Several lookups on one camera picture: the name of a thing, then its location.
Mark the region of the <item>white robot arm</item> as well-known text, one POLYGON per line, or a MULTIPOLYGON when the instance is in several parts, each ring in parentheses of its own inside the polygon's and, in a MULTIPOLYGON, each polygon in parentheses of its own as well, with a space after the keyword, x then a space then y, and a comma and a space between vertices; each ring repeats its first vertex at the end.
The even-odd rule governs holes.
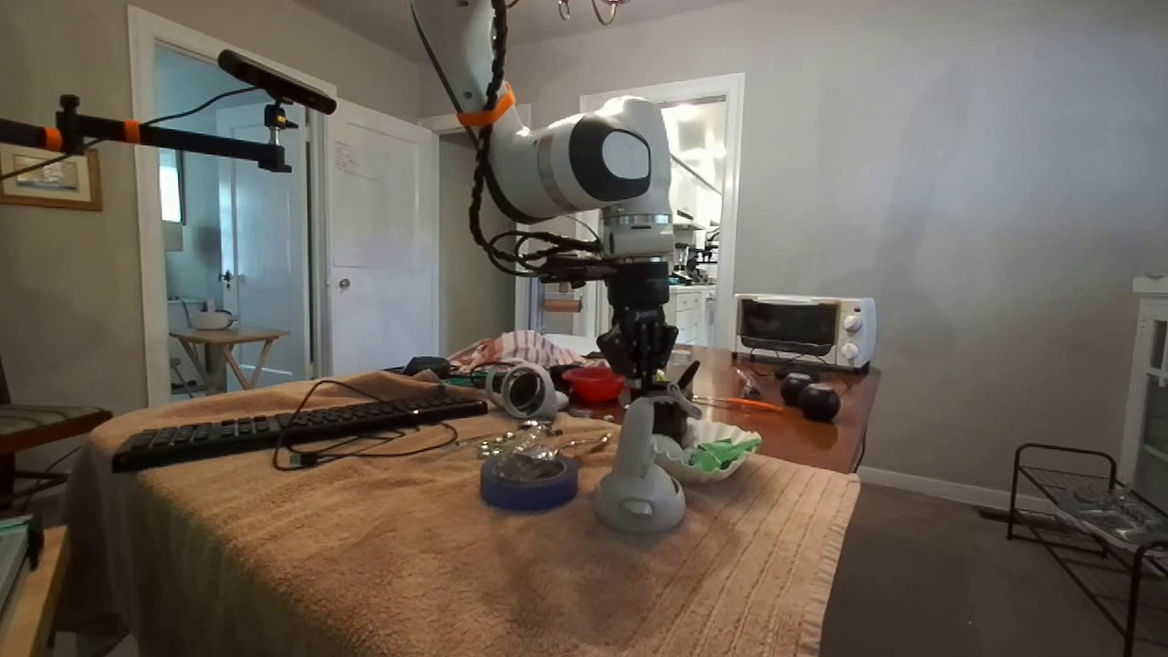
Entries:
POLYGON ((420 45, 473 149, 468 228, 509 278, 600 281, 600 358, 648 396, 680 328, 664 319, 673 230, 664 118, 647 98, 609 98, 530 128, 507 84, 513 0, 409 0, 420 45))

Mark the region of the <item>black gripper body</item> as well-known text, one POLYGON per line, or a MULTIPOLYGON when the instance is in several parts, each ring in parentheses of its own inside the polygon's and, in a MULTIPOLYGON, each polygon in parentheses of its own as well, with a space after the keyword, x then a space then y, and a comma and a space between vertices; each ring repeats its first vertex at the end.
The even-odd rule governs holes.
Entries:
POLYGON ((604 301, 613 323, 598 335, 598 351, 631 382, 636 396, 648 396, 680 335, 680 328, 664 319, 666 268, 609 264, 604 301))

